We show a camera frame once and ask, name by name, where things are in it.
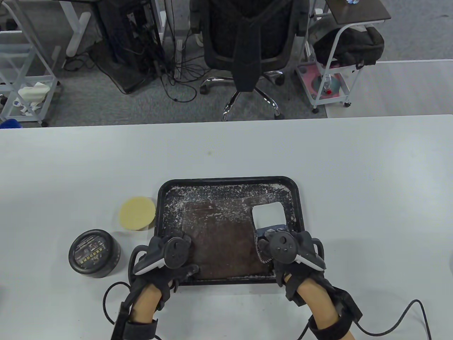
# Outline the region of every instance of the hand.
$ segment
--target hand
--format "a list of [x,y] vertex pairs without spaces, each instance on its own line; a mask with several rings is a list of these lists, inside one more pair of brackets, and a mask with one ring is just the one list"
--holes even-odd
[[[282,263],[277,261],[271,254],[270,241],[277,232],[275,230],[268,230],[265,233],[266,239],[258,241],[258,248],[268,257],[273,259],[274,271],[277,284],[282,287],[286,286],[286,297],[290,301],[294,301],[298,306],[306,304],[306,301],[297,293],[299,286],[307,279],[312,279],[318,285],[323,287],[329,294],[335,292],[335,288],[330,282],[324,278],[324,271],[318,271],[309,267],[304,263]],[[295,242],[298,245],[298,252],[306,257],[316,257],[314,252],[313,239],[308,231],[301,233],[290,232]]]
[[[169,238],[160,239],[157,236],[152,238],[151,244],[159,244],[163,247]],[[129,261],[129,282],[131,286],[132,294],[131,299],[137,299],[142,291],[150,285],[152,285],[157,291],[160,292],[160,297],[156,306],[157,310],[162,310],[165,302],[170,298],[170,289],[177,290],[180,282],[187,280],[188,277],[198,272],[199,268],[197,265],[187,265],[184,267],[170,269],[166,266],[162,268],[155,268],[145,274],[135,275],[133,274],[133,268],[135,266],[135,259],[138,252],[150,251],[147,246],[138,246],[134,249],[132,256]]]

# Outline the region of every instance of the glove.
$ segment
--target glove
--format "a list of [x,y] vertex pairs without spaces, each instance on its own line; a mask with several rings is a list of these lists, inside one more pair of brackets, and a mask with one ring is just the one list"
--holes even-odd
[[[165,243],[168,242],[170,237],[160,239],[159,237],[154,236],[153,239],[154,241],[159,241],[159,243],[162,246],[164,246]],[[170,290],[173,289],[173,291],[176,292],[179,287],[179,284],[187,280],[193,274],[197,273],[199,267],[196,264],[190,264],[176,269],[170,269],[164,266],[162,268],[155,268],[150,272],[147,272],[142,275],[133,274],[132,270],[134,268],[135,259],[137,257],[138,252],[141,251],[146,252],[147,250],[148,250],[147,246],[138,246],[134,249],[134,252],[130,257],[128,268],[130,294],[127,297],[125,303],[127,305],[133,304],[138,299],[143,289],[146,286],[153,284],[162,293],[162,297],[160,298],[160,301],[156,308],[156,310],[161,311],[165,306],[165,302],[167,302],[168,299],[170,298]]]
[[[275,258],[272,257],[269,247],[269,241],[272,239],[273,234],[276,233],[275,230],[268,230],[265,233],[266,239],[260,239],[258,241],[258,248],[265,254],[267,257],[272,258],[274,264],[275,279],[279,287],[285,286],[286,288],[286,298],[289,301],[294,301],[297,306],[303,306],[306,302],[302,297],[297,293],[298,287],[308,278],[314,280],[317,284],[322,286],[331,298],[335,297],[335,288],[330,284],[330,282],[324,277],[324,271],[315,270],[306,264],[292,262],[290,264],[285,264],[278,262]],[[290,232],[294,237],[296,242],[300,247],[304,247],[304,244],[313,243],[311,235],[308,231],[303,231],[301,233]],[[291,278],[288,282],[285,282],[285,278],[291,274]]]

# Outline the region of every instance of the round sponge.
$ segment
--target round sponge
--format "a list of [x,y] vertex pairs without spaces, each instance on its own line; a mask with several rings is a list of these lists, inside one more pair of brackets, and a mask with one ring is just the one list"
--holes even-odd
[[132,197],[120,210],[120,224],[127,230],[147,227],[156,216],[156,206],[148,197]]

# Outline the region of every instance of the forearm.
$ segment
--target forearm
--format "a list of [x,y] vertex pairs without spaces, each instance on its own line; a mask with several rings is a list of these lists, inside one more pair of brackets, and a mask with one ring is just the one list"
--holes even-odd
[[137,302],[132,306],[129,320],[141,324],[153,322],[154,312],[162,293],[154,285],[147,286],[140,294]]
[[[325,329],[339,320],[339,315],[327,291],[312,279],[305,280],[297,289],[297,293],[304,299],[313,313],[318,329]],[[354,340],[349,331],[342,340]]]

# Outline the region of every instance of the chrome chair base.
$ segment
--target chrome chair base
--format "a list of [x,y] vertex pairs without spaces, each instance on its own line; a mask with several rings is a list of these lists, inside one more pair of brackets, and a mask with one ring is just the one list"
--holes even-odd
[[[275,78],[275,77],[276,77],[276,79],[275,79],[274,83],[276,85],[279,85],[279,86],[283,85],[283,83],[284,83],[284,74],[281,71],[266,72],[265,76],[260,77],[260,79],[264,79],[264,78],[271,79],[271,78]],[[225,83],[234,83],[234,80],[233,80],[233,78],[230,78],[230,77],[210,77],[210,78],[207,78],[200,85],[200,94],[208,94],[209,86],[211,84],[225,84]],[[268,103],[269,105],[272,106],[272,108],[275,111],[274,119],[276,119],[276,120],[284,119],[284,116],[280,113],[279,106],[277,105],[275,100],[273,100],[265,92],[263,92],[262,90],[260,90],[257,87],[255,88],[255,92],[258,93],[261,97],[263,97],[263,99],[264,99],[264,101],[266,103]],[[228,120],[228,114],[231,111],[231,109],[233,108],[233,106],[236,103],[236,101],[237,101],[237,99],[238,99],[240,94],[241,94],[241,92],[236,91],[233,94],[233,96],[231,97],[230,101],[226,104],[225,109],[223,110],[223,114],[222,114],[222,121],[227,121]]]

